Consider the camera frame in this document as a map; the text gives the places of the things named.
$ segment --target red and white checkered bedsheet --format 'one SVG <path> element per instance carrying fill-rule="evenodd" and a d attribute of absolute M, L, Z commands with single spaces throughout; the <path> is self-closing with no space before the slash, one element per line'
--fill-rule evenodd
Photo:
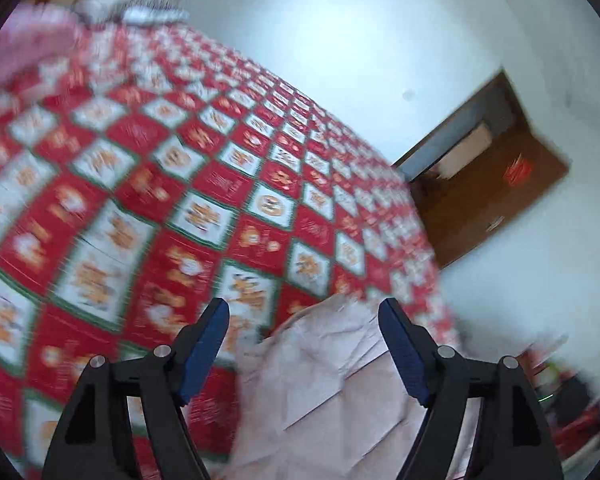
<path fill-rule="evenodd" d="M 108 25 L 0 93 L 0 444 L 31 478 L 94 354 L 140 356 L 225 298 L 228 335 L 186 413 L 213 469 L 238 423 L 239 336 L 338 291 L 395 296 L 452 342 L 436 276 L 400 174 L 185 25 Z"/>

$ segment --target screw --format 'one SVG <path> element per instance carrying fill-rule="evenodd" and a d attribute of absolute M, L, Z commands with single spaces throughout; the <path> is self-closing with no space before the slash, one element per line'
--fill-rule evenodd
<path fill-rule="evenodd" d="M 510 370 L 515 370 L 518 368 L 518 360 L 515 357 L 511 357 L 510 355 L 506 356 L 502 363 L 509 368 Z"/>
<path fill-rule="evenodd" d="M 154 355 L 156 357 L 167 357 L 171 353 L 171 347 L 169 345 L 160 345 L 154 348 Z"/>
<path fill-rule="evenodd" d="M 453 348 L 451 348 L 451 346 L 442 345 L 438 348 L 438 354 L 440 355 L 440 357 L 443 357 L 445 359 L 451 359 L 454 355 L 456 355 L 456 351 Z"/>
<path fill-rule="evenodd" d="M 103 364 L 104 364 L 104 357 L 101 355 L 96 355 L 94 357 L 91 358 L 91 360 L 89 361 L 89 364 L 93 367 L 93 368 L 100 368 Z"/>

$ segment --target brown wooden door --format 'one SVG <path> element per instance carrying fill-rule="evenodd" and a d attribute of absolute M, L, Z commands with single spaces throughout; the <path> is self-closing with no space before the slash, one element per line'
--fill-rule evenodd
<path fill-rule="evenodd" d="M 438 264 L 447 266 L 502 229 L 567 170 L 528 128 L 501 134 L 418 204 Z"/>

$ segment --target bed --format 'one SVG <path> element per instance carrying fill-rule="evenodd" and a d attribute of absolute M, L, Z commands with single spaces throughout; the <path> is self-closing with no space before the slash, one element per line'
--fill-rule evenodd
<path fill-rule="evenodd" d="M 185 409 L 217 470 L 238 425 L 240 345 L 336 292 L 395 296 L 457 344 L 437 280 L 401 174 L 186 25 L 103 26 L 0 90 L 0 444 L 29 478 L 94 354 L 141 356 L 225 298 L 228 334 Z"/>

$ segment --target red fabric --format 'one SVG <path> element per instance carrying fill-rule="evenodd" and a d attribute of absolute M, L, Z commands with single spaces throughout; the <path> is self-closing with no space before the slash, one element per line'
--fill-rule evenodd
<path fill-rule="evenodd" d="M 237 427 L 239 338 L 334 292 L 414 300 L 453 337 L 400 175 L 257 63 L 183 25 L 106 27 L 45 60 L 53 91 L 31 102 L 36 70 L 0 94 L 0 443 L 33 476 L 90 356 L 170 342 L 214 296 L 230 328 L 186 411 L 211 466 Z"/>

